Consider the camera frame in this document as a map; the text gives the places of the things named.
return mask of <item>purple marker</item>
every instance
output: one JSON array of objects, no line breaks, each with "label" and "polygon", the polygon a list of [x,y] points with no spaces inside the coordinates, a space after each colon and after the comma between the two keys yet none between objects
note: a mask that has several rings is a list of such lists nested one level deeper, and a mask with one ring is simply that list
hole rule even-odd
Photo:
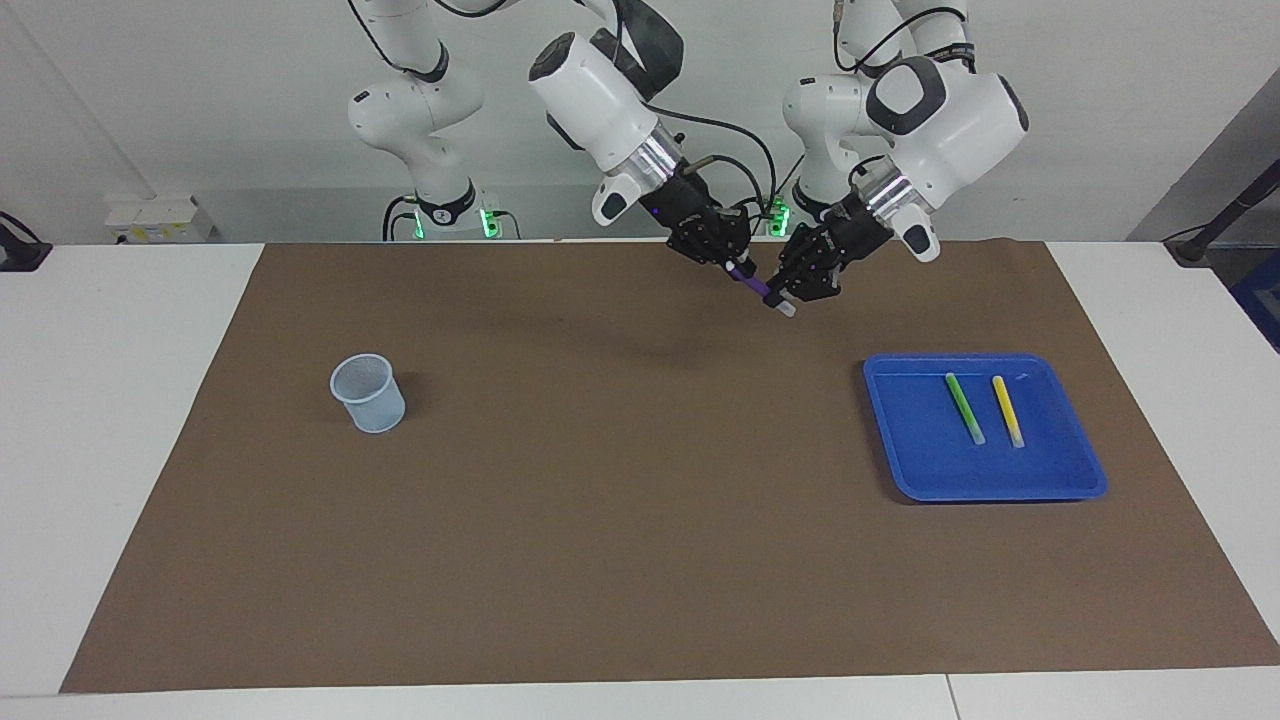
[{"label": "purple marker", "polygon": [[[760,278],[746,277],[746,274],[744,274],[742,270],[739,270],[737,265],[735,265],[731,260],[724,263],[724,270],[728,272],[728,277],[751,288],[760,297],[768,297],[773,292],[769,290],[769,286],[767,286],[764,281],[762,281]],[[778,306],[774,307],[774,310],[782,313],[787,318],[795,318],[796,314],[796,306],[791,305],[786,300],[780,302]]]}]

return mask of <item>yellow marker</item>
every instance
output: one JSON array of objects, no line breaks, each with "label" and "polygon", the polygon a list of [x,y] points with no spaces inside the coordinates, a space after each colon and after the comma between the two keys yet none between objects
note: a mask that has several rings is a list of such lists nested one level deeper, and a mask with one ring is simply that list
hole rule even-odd
[{"label": "yellow marker", "polygon": [[1014,447],[1027,447],[1027,441],[1023,439],[1023,428],[1018,424],[1018,414],[1014,413],[1014,401],[1009,398],[1009,388],[1005,387],[1005,378],[996,375],[991,384],[996,386],[1000,411],[1005,414],[1005,424],[1009,425],[1009,438],[1014,441]]}]

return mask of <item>power strip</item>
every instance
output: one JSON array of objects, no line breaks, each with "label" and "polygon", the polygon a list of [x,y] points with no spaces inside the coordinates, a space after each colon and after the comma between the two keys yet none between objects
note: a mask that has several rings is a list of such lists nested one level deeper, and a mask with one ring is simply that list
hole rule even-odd
[{"label": "power strip", "polygon": [[106,214],[111,242],[209,242],[214,223],[189,195],[113,201]]}]

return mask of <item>green marker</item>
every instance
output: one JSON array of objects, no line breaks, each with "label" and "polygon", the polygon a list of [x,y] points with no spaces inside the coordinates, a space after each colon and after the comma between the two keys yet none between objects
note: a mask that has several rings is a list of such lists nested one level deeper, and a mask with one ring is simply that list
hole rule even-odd
[{"label": "green marker", "polygon": [[947,387],[951,388],[951,397],[955,398],[956,407],[960,409],[964,424],[969,427],[969,434],[973,436],[973,443],[986,445],[987,438],[982,434],[982,428],[978,425],[978,418],[973,415],[973,407],[969,407],[969,398],[964,396],[964,389],[960,388],[960,380],[956,379],[955,373],[947,373]]}]

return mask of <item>marker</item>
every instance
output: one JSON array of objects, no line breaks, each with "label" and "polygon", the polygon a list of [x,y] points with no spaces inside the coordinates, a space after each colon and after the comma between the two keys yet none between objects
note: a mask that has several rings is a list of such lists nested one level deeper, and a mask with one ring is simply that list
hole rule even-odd
[{"label": "marker", "polygon": [[1018,414],[1014,413],[1014,401],[1009,397],[1009,388],[1005,387],[1005,378],[996,375],[991,379],[996,386],[996,398],[1000,400],[1000,411],[1005,414],[1005,424],[1009,425],[1009,439],[1014,441],[1014,447],[1027,447],[1023,439],[1023,428],[1018,424]]},{"label": "marker", "polygon": [[987,438],[982,434],[982,428],[978,425],[978,418],[973,415],[973,407],[969,406],[969,398],[964,396],[964,389],[960,388],[960,380],[956,379],[955,373],[947,373],[947,387],[951,388],[951,397],[956,401],[956,407],[960,409],[960,416],[964,418],[964,424],[969,427],[969,434],[973,436],[974,445],[986,445]]},{"label": "marker", "polygon": [[[769,286],[764,284],[764,281],[762,281],[760,278],[749,278],[749,277],[746,277],[746,273],[744,273],[741,269],[739,269],[739,266],[736,264],[733,264],[732,260],[726,260],[724,261],[724,272],[728,273],[728,275],[731,278],[733,278],[735,281],[737,281],[737,282],[745,284],[746,287],[751,288],[751,291],[755,292],[756,295],[759,295],[760,297],[768,297],[769,292],[772,292],[769,290]],[[781,304],[778,304],[778,306],[774,307],[774,310],[777,310],[778,313],[782,313],[787,318],[795,318],[796,316],[796,306],[792,305],[792,304],[790,304],[790,302],[787,302],[786,300],[783,300]]]}]

